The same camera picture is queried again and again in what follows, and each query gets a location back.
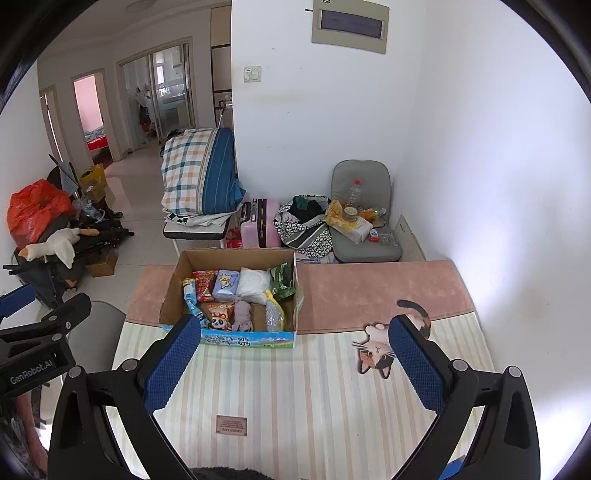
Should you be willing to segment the orange cartoon snack packet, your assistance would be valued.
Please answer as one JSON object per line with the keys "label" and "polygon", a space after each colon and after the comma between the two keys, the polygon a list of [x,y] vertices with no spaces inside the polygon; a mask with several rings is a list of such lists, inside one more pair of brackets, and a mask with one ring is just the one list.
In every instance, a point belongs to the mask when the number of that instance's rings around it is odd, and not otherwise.
{"label": "orange cartoon snack packet", "polygon": [[213,330],[230,331],[232,329],[233,315],[235,315],[235,304],[224,302],[205,302],[205,316],[208,319],[208,326]]}

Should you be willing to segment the blue ice cream cone wrapper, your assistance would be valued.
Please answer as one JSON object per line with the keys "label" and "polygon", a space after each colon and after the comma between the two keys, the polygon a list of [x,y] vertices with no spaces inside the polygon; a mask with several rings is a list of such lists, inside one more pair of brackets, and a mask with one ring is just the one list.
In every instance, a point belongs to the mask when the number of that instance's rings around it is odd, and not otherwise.
{"label": "blue ice cream cone wrapper", "polygon": [[207,317],[198,307],[197,301],[197,283],[194,278],[185,278],[182,280],[182,292],[185,305],[188,312],[200,323],[202,329],[206,326]]}

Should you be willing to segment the purple knitted cloth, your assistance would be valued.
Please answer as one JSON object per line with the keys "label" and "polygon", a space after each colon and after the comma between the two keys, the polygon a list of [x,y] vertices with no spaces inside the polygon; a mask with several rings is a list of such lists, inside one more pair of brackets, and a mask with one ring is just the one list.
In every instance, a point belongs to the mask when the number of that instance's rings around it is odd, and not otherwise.
{"label": "purple knitted cloth", "polygon": [[243,300],[235,302],[232,330],[235,332],[252,332],[252,305]]}

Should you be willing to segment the red snack packet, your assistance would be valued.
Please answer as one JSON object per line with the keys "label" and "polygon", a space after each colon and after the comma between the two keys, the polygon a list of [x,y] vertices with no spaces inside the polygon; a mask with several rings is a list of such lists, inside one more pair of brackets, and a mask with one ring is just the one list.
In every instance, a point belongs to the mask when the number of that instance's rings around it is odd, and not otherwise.
{"label": "red snack packet", "polygon": [[217,270],[197,270],[192,273],[199,303],[214,301],[213,288],[217,273]]}

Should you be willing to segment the light blue tissue pack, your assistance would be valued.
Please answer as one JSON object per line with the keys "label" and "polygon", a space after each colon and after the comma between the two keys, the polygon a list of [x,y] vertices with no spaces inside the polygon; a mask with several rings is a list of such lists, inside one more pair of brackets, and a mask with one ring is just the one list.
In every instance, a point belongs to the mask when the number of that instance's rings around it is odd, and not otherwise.
{"label": "light blue tissue pack", "polygon": [[213,288],[214,300],[217,302],[235,301],[239,277],[239,271],[219,270]]}

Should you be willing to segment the white plastic bag pack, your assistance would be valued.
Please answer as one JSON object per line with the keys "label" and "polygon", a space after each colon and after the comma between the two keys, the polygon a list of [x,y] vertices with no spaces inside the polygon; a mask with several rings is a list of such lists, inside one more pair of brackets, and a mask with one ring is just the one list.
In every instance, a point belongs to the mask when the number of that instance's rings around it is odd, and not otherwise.
{"label": "white plastic bag pack", "polygon": [[242,268],[239,273],[236,297],[245,302],[264,305],[266,304],[266,291],[270,290],[270,282],[269,271]]}

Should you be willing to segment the green snack packet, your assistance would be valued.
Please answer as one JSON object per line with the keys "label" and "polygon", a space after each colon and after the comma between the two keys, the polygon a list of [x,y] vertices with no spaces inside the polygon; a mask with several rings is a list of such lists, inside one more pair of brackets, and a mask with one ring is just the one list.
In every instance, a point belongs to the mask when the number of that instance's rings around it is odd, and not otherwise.
{"label": "green snack packet", "polygon": [[294,296],[296,281],[294,281],[294,264],[284,262],[270,268],[270,291],[276,301]]}

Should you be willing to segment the black exercise equipment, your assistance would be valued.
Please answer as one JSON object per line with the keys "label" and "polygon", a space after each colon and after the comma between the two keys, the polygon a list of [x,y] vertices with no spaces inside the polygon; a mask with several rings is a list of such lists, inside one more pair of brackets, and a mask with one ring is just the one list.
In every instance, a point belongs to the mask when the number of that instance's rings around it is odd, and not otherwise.
{"label": "black exercise equipment", "polygon": [[15,249],[2,269],[32,285],[35,298],[53,308],[85,273],[112,275],[118,248],[134,232],[108,204],[101,164],[78,176],[72,164],[49,159],[54,168],[47,178],[10,197],[6,223]]}

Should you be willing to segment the grey chair at table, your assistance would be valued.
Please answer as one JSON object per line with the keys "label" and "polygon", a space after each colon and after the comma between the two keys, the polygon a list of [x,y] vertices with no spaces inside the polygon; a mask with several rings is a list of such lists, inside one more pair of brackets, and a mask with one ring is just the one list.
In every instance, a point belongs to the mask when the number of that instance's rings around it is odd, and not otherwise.
{"label": "grey chair at table", "polygon": [[115,306],[92,301],[89,316],[68,335],[76,364],[87,373],[110,371],[125,318]]}

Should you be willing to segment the white goose plush toy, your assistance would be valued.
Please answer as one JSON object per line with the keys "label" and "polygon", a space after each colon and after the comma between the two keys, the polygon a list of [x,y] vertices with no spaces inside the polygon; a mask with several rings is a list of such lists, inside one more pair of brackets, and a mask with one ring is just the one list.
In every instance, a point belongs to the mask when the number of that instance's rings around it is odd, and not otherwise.
{"label": "white goose plush toy", "polygon": [[81,236],[97,236],[97,229],[63,228],[52,233],[46,241],[29,244],[18,252],[18,256],[27,262],[41,257],[55,255],[61,263],[71,269],[74,263],[74,245]]}

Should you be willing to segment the brown label tag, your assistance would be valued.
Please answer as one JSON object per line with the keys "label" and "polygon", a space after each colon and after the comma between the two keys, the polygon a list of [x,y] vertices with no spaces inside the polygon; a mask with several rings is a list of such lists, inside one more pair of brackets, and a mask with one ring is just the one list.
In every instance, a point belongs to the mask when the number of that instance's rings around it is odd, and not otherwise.
{"label": "brown label tag", "polygon": [[217,415],[215,433],[219,435],[246,437],[249,433],[247,419],[239,416]]}

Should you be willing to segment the orange plastic bag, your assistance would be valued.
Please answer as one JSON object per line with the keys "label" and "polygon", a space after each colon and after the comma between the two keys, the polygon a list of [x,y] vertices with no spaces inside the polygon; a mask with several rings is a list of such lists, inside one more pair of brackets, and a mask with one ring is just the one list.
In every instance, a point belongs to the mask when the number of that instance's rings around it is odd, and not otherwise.
{"label": "orange plastic bag", "polygon": [[60,215],[75,214],[66,192],[40,179],[11,195],[7,226],[19,248],[36,243]]}

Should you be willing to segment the small cardboard box on floor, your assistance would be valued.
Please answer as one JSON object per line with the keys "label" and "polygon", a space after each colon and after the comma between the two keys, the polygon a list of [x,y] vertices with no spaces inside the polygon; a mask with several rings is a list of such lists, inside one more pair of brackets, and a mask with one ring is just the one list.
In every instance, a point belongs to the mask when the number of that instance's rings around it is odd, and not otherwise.
{"label": "small cardboard box on floor", "polygon": [[115,273],[116,263],[116,250],[108,249],[91,255],[88,259],[86,270],[93,278],[112,276]]}

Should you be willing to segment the cardboard milk box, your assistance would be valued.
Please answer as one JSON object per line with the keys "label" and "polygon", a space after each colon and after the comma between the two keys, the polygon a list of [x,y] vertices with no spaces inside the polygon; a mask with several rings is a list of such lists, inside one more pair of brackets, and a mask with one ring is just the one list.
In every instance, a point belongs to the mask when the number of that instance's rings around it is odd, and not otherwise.
{"label": "cardboard milk box", "polygon": [[291,348],[303,301],[293,251],[186,250],[169,279],[158,324],[171,327],[192,316],[206,344]]}

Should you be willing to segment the yellow plastic bag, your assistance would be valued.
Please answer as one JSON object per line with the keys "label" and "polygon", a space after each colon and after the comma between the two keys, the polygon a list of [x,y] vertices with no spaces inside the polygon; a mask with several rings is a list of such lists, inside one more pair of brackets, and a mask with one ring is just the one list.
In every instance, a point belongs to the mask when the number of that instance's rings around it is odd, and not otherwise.
{"label": "yellow plastic bag", "polygon": [[332,200],[325,211],[325,223],[355,244],[361,244],[369,236],[373,225],[356,214],[356,209],[353,210],[353,215],[346,214],[346,208],[338,200]]}

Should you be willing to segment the pink suitcase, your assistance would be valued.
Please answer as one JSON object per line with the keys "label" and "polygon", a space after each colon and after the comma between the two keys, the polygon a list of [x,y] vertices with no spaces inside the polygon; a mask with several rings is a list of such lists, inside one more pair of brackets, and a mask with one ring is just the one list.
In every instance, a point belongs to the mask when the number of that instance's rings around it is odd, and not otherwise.
{"label": "pink suitcase", "polygon": [[273,222],[279,208],[276,199],[260,198],[243,203],[239,218],[243,248],[280,248],[280,235]]}

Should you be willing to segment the plaid and blue bedding stack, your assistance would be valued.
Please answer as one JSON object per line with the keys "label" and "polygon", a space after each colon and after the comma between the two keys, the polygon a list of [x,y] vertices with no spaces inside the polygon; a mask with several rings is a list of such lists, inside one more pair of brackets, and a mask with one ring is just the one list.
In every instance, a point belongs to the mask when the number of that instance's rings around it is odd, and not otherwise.
{"label": "plaid and blue bedding stack", "polygon": [[180,217],[235,211],[245,191],[238,180],[235,133],[229,128],[186,129],[162,151],[161,205]]}

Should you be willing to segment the black and white patterned bag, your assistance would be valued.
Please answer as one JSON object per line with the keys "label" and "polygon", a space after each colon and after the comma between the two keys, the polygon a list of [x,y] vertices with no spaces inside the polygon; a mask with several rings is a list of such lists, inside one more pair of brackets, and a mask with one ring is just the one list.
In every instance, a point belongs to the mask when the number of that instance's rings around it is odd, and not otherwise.
{"label": "black and white patterned bag", "polygon": [[281,243],[308,258],[332,252],[332,234],[325,223],[331,200],[322,195],[297,195],[280,205],[273,218]]}

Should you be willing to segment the clear plastic bottle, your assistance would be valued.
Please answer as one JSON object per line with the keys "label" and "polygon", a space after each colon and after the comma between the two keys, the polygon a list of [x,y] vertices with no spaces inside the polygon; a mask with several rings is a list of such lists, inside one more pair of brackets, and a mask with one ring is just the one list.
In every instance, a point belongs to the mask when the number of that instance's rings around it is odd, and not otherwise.
{"label": "clear plastic bottle", "polygon": [[351,188],[349,188],[348,198],[346,198],[346,206],[358,209],[362,201],[362,182],[359,179],[353,180]]}

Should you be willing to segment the grey cushioned chair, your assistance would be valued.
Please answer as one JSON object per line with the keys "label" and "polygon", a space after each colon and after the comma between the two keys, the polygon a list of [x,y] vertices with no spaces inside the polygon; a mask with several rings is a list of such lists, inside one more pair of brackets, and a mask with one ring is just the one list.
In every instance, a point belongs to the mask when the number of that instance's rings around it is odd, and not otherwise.
{"label": "grey cushioned chair", "polygon": [[[346,206],[353,180],[362,182],[362,201],[358,209]],[[331,228],[332,250],[341,263],[397,262],[402,258],[402,247],[394,238],[389,225],[392,203],[392,180],[385,164],[375,160],[344,160],[332,171],[331,199],[346,208],[346,214],[356,214],[373,225],[361,244],[355,244]]]}

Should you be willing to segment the white wall switch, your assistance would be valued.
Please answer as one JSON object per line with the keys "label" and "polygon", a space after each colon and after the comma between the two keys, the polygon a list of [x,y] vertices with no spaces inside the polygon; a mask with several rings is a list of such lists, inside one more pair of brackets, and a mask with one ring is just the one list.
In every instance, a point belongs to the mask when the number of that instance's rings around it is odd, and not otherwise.
{"label": "white wall switch", "polygon": [[242,73],[245,83],[257,83],[262,80],[262,67],[260,66],[245,66]]}

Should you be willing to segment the wall electrical panel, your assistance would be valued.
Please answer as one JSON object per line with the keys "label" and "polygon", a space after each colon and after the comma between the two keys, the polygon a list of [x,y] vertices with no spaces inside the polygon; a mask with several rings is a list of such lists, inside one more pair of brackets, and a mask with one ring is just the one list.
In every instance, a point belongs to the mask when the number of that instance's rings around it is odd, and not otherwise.
{"label": "wall electrical panel", "polygon": [[315,0],[311,42],[385,55],[391,9],[358,0]]}

